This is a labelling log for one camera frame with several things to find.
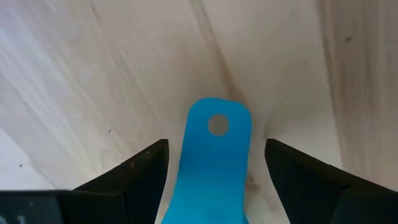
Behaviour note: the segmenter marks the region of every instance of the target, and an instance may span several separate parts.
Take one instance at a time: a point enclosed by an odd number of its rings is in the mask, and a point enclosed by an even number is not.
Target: circular hole
[[[229,129],[228,118],[222,114],[216,114],[209,120],[209,131],[216,136],[224,135]]]

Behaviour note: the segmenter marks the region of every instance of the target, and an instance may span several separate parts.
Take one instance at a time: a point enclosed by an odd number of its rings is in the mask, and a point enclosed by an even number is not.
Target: wooden wall
[[[47,184],[67,189],[168,138],[161,219],[189,107],[240,101],[253,121],[246,214],[285,223],[266,138],[341,167],[316,3],[2,0],[0,128]]]
[[[322,1],[343,167],[398,190],[398,2]]]

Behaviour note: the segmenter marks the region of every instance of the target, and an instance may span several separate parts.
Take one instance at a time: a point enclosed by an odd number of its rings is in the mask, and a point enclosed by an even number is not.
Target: black plastic part
[[[72,191],[2,191],[0,223],[154,223],[168,164],[161,139]]]
[[[266,162],[293,224],[398,223],[398,193],[330,166],[275,139]]]

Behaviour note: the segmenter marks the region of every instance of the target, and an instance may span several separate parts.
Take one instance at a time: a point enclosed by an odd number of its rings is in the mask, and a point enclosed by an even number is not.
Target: wood grain
[[[56,188],[170,140],[159,220],[189,107],[240,101],[253,135],[245,210],[286,223],[266,138],[341,167],[313,0],[0,1],[0,127]]]
[[[343,166],[394,190],[397,7],[389,0],[320,4]]]

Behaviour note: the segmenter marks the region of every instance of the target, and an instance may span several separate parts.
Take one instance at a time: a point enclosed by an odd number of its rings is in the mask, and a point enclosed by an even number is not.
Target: light wood panel
[[[3,0],[0,93],[0,127],[56,188],[168,138],[159,220],[188,109],[203,97],[251,110],[251,223],[287,221],[267,173],[266,138],[341,167],[312,0]]]
[[[398,190],[398,2],[320,6],[343,166]]]
[[[0,149],[1,190],[55,188],[32,167],[29,157],[3,129],[0,129]]]

